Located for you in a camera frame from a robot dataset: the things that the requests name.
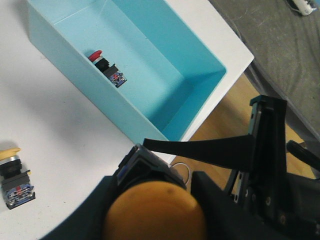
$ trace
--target white table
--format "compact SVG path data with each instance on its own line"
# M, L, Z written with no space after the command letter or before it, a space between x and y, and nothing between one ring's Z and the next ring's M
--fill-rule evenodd
M253 56L206 0L167 2L228 71L188 140ZM34 240L71 214L134 144L30 43L24 0L0 1L0 56L0 150L22 148L36 193L13 210L0 198L0 239Z

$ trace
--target wooden floor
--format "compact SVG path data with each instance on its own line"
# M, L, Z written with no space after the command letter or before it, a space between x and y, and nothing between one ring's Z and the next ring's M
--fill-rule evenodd
M258 95L259 93L243 74L190 140L220 139L247 134L252 110L249 102ZM302 142L299 136L291 128L286 126L286 141L289 140L294 140L298 143ZM206 172L221 188L224 188L230 174L229 169L185 157L177 156L172 164L178 162L187 164L191 171ZM175 166L175 168L184 179L188 178L188 169L185 166L179 164ZM287 171L314 178L310 167L296 159L290 153L287 154Z

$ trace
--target orange object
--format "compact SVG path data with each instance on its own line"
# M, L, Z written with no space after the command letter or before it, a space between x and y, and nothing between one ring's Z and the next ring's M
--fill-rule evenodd
M105 217L105 240L205 240L204 213L181 187L149 181L129 188Z

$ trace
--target cable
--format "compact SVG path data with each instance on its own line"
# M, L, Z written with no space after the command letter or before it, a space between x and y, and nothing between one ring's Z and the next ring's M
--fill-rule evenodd
M185 185L187 185L190 181L190 178L191 178L191 170L190 170L189 166L187 164L185 164L184 162L176 162L175 164L173 164L171 166L171 168L174 168L177 165L184 165L188 169L188 178L187 178L186 182L184 183Z

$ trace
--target metal terminal screw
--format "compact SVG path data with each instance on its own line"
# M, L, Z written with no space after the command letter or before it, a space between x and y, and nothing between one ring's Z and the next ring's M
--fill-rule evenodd
M320 224L315 225L315 235L320 236Z
M285 216L285 215L281 215L281 216L280 216L280 223L281 223L282 225L285 225L285 224L286 224L286 221L287 221L286 216Z
M270 206L270 204L271 204L271 197L267 197L266 199L265 199L265 204L267 205L267 206Z

